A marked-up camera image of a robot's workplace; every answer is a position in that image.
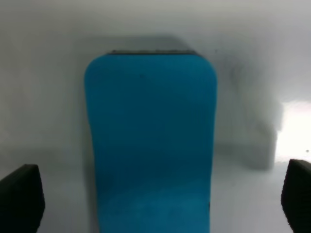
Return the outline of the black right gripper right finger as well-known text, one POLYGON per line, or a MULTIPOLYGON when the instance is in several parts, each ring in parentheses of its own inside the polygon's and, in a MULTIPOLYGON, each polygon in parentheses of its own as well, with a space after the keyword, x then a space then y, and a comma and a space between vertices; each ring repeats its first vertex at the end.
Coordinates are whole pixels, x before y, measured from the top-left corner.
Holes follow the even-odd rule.
POLYGON ((289 161, 281 192, 281 205, 294 233, 311 231, 311 164, 289 161))

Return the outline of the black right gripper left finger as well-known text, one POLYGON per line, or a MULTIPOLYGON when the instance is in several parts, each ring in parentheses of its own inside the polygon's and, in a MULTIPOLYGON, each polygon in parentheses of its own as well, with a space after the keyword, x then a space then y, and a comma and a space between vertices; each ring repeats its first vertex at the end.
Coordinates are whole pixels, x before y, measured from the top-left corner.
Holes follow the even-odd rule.
POLYGON ((38 165, 22 165, 0 181, 0 231, 35 233, 45 211, 38 165))

